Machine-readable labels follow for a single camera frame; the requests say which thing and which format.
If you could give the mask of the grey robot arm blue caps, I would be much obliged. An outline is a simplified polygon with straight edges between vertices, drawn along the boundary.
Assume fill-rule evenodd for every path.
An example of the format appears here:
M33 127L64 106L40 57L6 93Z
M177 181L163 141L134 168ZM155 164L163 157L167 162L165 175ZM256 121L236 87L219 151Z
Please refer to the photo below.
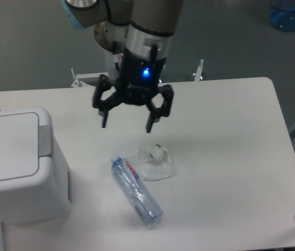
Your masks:
M100 75L92 98L106 125L109 111L125 103L147 106L146 131L168 117L174 92L159 85L183 1L62 1L75 28L108 24L105 35L114 53L123 55L118 75Z

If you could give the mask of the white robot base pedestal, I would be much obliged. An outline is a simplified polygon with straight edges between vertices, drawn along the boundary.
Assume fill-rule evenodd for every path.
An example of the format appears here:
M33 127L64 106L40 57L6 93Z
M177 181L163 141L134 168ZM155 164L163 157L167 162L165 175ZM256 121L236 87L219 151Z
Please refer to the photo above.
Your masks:
M107 66L106 72L101 73L85 73L76 74L74 69L71 68L73 82L71 87L85 87L85 86L96 86L100 75L106 75L110 79L117 79L119 70L123 61L123 53L104 51L105 63Z

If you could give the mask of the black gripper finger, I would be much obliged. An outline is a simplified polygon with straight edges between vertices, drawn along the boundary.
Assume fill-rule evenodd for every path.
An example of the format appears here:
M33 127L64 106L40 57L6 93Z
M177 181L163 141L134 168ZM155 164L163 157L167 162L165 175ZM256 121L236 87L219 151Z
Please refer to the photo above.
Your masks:
M112 87L115 88L107 99L102 99L102 94ZM123 86L118 79L113 80L108 76L101 74L98 78L98 82L92 97L92 106L99 110L99 115L103 117L102 128L106 127L109 111L121 104L121 96L123 95Z
M163 97L163 103L160 107L156 107L153 103L153 98L155 98L158 94ZM156 87L152 90L152 94L147 98L146 106L150 111L147 124L146 131L147 133L151 132L152 126L154 123L158 122L161 117L168 117L170 115L172 101L174 97L174 91L171 85L166 84L160 87Z

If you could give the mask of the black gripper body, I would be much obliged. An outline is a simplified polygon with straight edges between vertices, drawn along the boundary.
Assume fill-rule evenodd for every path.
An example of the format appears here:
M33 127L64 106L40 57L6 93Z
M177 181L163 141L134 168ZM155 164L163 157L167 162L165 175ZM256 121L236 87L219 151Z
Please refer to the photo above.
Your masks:
M167 88L158 86L166 60L157 58L158 49L151 47L146 58L125 49L122 67L115 84L117 106L124 103L153 107L152 99L158 94L164 98L162 106L167 106Z

